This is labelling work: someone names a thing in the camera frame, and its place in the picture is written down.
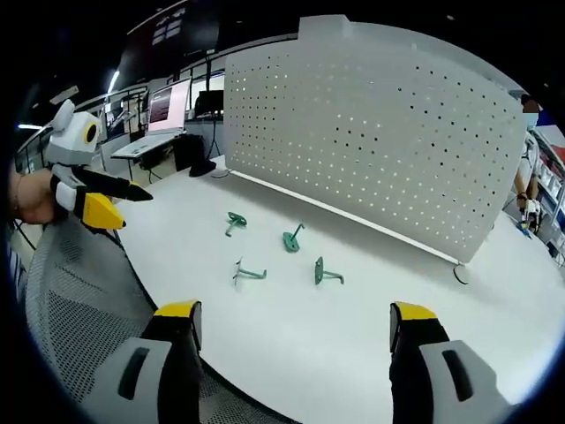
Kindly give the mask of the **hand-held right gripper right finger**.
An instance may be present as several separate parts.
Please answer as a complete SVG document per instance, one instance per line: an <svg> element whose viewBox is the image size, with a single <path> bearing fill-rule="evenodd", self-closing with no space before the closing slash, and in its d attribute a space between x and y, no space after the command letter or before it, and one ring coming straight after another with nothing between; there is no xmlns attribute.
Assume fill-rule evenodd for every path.
<svg viewBox="0 0 565 424"><path fill-rule="evenodd" d="M502 423L515 409L494 370L426 307L390 304L389 349L394 423Z"/></svg>

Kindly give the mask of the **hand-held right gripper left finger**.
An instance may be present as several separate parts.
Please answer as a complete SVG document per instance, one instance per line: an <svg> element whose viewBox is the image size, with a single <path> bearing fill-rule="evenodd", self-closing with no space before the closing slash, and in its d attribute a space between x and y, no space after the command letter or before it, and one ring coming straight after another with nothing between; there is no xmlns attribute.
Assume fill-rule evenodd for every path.
<svg viewBox="0 0 565 424"><path fill-rule="evenodd" d="M85 412L94 423L198 423L202 305L157 309L140 337L125 340L94 373Z"/></svg>

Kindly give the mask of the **person's left hand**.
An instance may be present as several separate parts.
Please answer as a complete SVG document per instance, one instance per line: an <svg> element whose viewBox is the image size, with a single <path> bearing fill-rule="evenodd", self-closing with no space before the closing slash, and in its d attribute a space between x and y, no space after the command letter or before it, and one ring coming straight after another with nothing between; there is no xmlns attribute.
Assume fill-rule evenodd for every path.
<svg viewBox="0 0 565 424"><path fill-rule="evenodd" d="M29 224L58 221L64 214L51 190L51 179L49 169L20 174L12 167L8 185L10 218Z"/></svg>

